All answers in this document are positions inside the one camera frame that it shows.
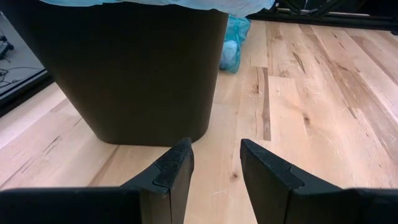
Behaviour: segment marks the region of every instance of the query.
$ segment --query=brown trash can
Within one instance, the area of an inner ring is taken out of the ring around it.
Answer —
[[[172,146],[206,132],[227,14],[131,2],[0,7],[103,141]]]

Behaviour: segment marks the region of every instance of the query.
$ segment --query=wood grain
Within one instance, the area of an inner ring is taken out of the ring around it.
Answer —
[[[193,143],[185,223],[256,223],[242,138],[341,187],[397,188],[397,59],[388,32],[254,21]],[[101,142],[53,84],[0,118],[0,189],[120,185],[166,150]]]

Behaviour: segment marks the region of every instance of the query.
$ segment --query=light blue plastic bag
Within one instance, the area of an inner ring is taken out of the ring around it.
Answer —
[[[250,29],[250,20],[229,16],[220,69],[236,73],[241,63],[241,46]]]
[[[259,12],[261,9],[270,9],[275,0],[41,0],[58,6],[94,6],[102,3],[129,1],[142,4],[164,6],[177,4],[192,9],[217,9],[236,17],[244,17]]]

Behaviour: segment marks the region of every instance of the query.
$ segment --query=wooden floor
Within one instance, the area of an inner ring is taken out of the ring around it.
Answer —
[[[253,21],[193,144],[185,223],[256,222],[242,138],[341,187],[398,187],[397,85],[388,32]],[[0,119],[0,189],[120,185],[166,150],[101,142],[53,84]]]

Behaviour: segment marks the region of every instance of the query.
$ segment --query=plastic bag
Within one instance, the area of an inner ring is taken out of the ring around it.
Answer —
[[[58,6],[94,6],[102,3],[121,2],[123,0],[41,0]],[[244,17],[259,12],[261,9],[270,9],[275,0],[124,0],[141,4],[164,6],[177,4],[192,9],[217,9],[236,17]]]
[[[220,69],[236,73],[241,63],[241,46],[250,29],[250,20],[229,16]]]

